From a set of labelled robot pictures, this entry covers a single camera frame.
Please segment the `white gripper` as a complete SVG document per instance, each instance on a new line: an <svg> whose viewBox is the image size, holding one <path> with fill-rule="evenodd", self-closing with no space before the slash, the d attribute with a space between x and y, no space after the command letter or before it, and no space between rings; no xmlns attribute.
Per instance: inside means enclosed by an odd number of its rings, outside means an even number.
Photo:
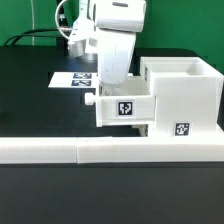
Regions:
<svg viewBox="0 0 224 224"><path fill-rule="evenodd" d="M95 0L92 6L99 84L120 87L129 72L136 34L143 30L146 0Z"/></svg>

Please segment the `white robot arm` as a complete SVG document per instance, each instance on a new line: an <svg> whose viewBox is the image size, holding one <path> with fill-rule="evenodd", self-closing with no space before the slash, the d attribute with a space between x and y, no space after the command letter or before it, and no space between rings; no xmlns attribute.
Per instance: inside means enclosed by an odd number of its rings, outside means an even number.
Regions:
<svg viewBox="0 0 224 224"><path fill-rule="evenodd" d="M80 0L79 16L66 35L59 25L57 6L55 23L68 41L69 53L83 56L87 46L96 49L100 86L120 87L126 80L136 42L143 30L146 0Z"/></svg>

